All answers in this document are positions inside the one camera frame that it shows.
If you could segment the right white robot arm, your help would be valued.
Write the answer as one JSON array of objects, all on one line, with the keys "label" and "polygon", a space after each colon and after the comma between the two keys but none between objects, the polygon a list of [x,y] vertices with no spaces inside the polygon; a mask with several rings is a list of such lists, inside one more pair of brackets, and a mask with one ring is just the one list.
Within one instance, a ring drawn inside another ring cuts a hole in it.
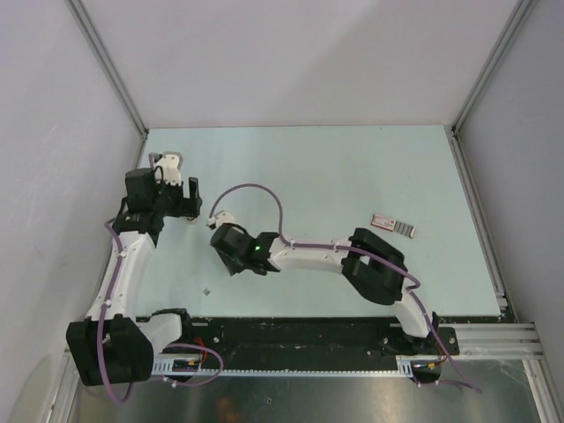
[{"label": "right white robot arm", "polygon": [[367,229],[329,243],[288,240],[262,232],[254,237],[236,223],[211,223],[211,246],[233,276],[252,271],[312,270],[343,276],[365,300],[391,307],[403,332],[381,335],[384,349],[398,355],[429,354],[439,346],[436,314],[416,294],[420,281],[407,270],[404,254]]}]

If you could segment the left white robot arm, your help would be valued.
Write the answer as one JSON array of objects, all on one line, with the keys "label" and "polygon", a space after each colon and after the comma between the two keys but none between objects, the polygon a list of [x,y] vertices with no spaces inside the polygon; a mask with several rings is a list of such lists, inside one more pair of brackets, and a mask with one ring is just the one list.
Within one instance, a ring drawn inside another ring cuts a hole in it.
[{"label": "left white robot arm", "polygon": [[137,296],[167,218],[196,219],[198,180],[183,180],[167,155],[129,171],[126,195],[106,228],[112,237],[104,279],[85,318],[69,324],[66,341],[81,382],[89,387],[144,382],[154,358],[169,346],[182,353],[195,341],[184,308],[165,308],[138,322]]}]

